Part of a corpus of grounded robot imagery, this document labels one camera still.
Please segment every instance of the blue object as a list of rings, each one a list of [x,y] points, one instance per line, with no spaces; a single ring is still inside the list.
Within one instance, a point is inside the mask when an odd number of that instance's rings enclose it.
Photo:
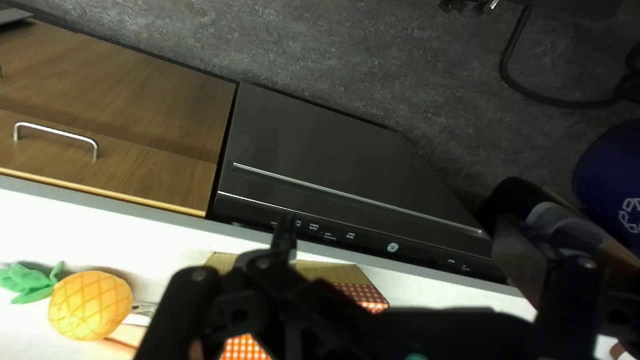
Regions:
[[[584,152],[574,192],[593,221],[640,254],[640,119],[610,127]]]

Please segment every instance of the metal drawer handle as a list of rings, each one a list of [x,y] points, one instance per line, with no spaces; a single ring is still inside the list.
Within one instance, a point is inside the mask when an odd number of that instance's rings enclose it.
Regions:
[[[31,123],[31,122],[16,122],[16,123],[14,123],[14,142],[20,142],[20,127],[31,127],[31,130],[39,130],[39,132],[47,132],[47,134],[56,134],[56,136],[62,136],[62,138],[71,138],[71,140],[89,144],[89,146],[93,148],[93,162],[98,159],[100,146],[98,146],[98,142],[91,140],[91,138],[77,136],[77,134],[74,134],[74,132],[62,132],[62,130],[57,130],[57,127],[37,125],[37,123]]]

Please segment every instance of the pineapple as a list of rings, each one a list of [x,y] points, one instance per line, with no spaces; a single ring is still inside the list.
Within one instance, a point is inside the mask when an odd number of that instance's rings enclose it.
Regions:
[[[130,285],[112,273],[75,272],[54,285],[47,322],[67,338],[100,340],[132,309]]]

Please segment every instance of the white desk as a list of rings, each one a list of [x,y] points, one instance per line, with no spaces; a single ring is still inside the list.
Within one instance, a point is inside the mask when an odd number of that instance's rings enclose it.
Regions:
[[[211,252],[245,252],[269,242],[269,233],[3,175],[0,228],[0,262],[54,265],[64,260],[66,269],[106,267],[132,283],[135,300],[152,302],[177,267],[203,264]],[[313,243],[299,243],[297,258],[360,264],[391,305],[490,305],[533,315],[533,307],[504,285]],[[45,300],[28,305],[9,305],[7,300],[9,294],[0,289],[0,358],[114,358],[100,346],[60,338],[45,323]]]

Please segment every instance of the wooden drawer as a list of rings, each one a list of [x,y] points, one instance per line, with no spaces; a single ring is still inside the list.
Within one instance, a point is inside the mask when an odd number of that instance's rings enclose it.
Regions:
[[[0,29],[0,65],[1,173],[206,213],[236,83],[41,21]]]

